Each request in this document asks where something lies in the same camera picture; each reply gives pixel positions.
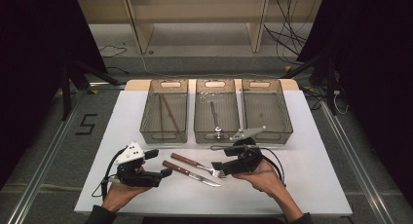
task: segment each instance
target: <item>white table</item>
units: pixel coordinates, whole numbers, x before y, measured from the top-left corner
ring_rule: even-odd
[[[210,162],[228,162],[235,159],[226,157],[223,151],[210,151],[208,144],[200,145],[195,142],[195,90],[191,86],[188,142],[184,144],[165,146],[145,143],[139,127],[146,96],[147,92],[143,91],[120,93],[75,211],[90,212],[93,205],[101,205],[101,198],[93,198],[92,192],[104,176],[113,156],[136,140],[144,151],[160,149],[157,158],[146,161],[147,171],[160,171],[165,168],[162,161],[169,160],[222,186],[210,187],[174,171],[172,176],[162,180],[160,187],[139,195],[120,212],[142,216],[215,217],[270,217],[282,213],[274,200],[254,190],[246,181],[232,176],[225,179],[214,178],[205,171],[170,158],[170,154],[175,152],[206,166],[210,166]],[[265,146],[271,147],[282,161],[288,191],[303,212],[310,212],[312,215],[351,215],[349,203],[327,156],[304,95],[300,91],[284,91],[284,97],[294,133],[285,145]],[[113,166],[111,173],[115,172],[116,167]]]

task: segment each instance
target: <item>fork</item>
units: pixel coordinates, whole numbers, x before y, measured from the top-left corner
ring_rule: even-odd
[[[203,165],[201,165],[200,163],[197,163],[197,162],[195,162],[195,161],[192,161],[192,160],[190,160],[190,159],[188,159],[188,158],[185,158],[185,157],[183,157],[183,156],[181,156],[181,155],[179,155],[179,154],[172,153],[170,156],[171,156],[173,159],[176,159],[176,160],[181,161],[181,162],[183,162],[183,163],[189,164],[189,165],[191,165],[191,166],[193,166],[193,167],[204,169],[204,170],[208,171],[208,172],[210,173],[210,175],[212,175],[212,176],[214,176],[214,177],[217,177],[217,178],[224,178],[224,177],[226,177],[224,171],[222,171],[222,170],[216,170],[216,169],[214,169],[214,168],[207,168],[206,166],[203,166]]]

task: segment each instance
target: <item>hand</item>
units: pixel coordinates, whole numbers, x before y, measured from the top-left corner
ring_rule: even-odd
[[[253,188],[273,198],[279,204],[288,223],[304,215],[269,162],[262,160],[253,173],[237,173],[233,174],[233,177],[248,181]]]
[[[151,188],[152,187],[131,187],[122,183],[112,183],[109,192],[103,201],[102,207],[109,211],[117,212],[134,197]]]

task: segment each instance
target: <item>wooden knife handle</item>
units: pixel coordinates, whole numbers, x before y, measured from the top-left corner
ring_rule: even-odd
[[[183,163],[187,163],[187,164],[192,165],[192,166],[194,166],[194,167],[196,167],[196,166],[199,164],[199,163],[197,163],[197,162],[195,162],[195,161],[192,161],[192,160],[187,159],[187,158],[185,158],[185,157],[183,157],[183,156],[180,156],[179,154],[172,153],[170,156],[171,156],[173,159],[179,160],[179,161],[181,161],[181,162],[183,162]]]
[[[164,166],[167,167],[167,168],[173,168],[173,169],[175,169],[176,171],[181,172],[181,173],[186,174],[186,175],[189,175],[189,173],[190,173],[190,171],[187,170],[186,168],[182,168],[182,167],[180,167],[180,166],[177,166],[177,165],[175,165],[175,164],[173,164],[173,163],[168,162],[167,160],[164,160],[164,162],[162,163],[162,165],[164,165]]]

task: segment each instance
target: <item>sleeve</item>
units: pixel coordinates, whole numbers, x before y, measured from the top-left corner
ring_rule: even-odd
[[[88,221],[86,221],[86,224],[111,224],[116,218],[116,214],[105,209],[104,207],[101,207],[99,205],[94,205],[94,209],[91,212],[91,215],[89,215]]]
[[[297,220],[291,222],[290,224],[314,224],[313,219],[309,212],[304,213],[304,215]]]

